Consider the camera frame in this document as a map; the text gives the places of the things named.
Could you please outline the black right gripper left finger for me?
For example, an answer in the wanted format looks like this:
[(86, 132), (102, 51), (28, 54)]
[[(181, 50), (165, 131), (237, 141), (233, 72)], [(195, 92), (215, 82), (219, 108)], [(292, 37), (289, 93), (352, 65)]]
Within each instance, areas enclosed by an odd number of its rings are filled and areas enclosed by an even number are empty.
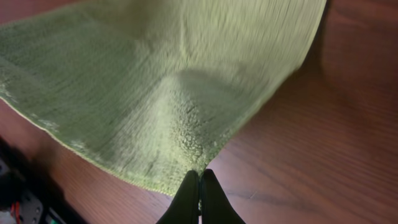
[(198, 224), (199, 176), (194, 170), (186, 173), (169, 208), (157, 224)]

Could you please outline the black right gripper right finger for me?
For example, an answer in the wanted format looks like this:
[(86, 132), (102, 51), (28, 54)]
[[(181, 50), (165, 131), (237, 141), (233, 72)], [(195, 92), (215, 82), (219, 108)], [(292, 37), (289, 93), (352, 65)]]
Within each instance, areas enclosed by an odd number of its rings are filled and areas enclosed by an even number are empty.
[(206, 169), (201, 176), (200, 197), (202, 224), (245, 224), (231, 206), (211, 169)]

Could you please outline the green microfiber cloth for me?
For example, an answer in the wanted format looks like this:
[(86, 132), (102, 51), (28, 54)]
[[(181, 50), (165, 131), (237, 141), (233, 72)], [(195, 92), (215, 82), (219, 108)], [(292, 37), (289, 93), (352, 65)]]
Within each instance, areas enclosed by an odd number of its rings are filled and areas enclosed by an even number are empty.
[(78, 2), (1, 26), (1, 98), (100, 169), (173, 195), (301, 66), (324, 8)]

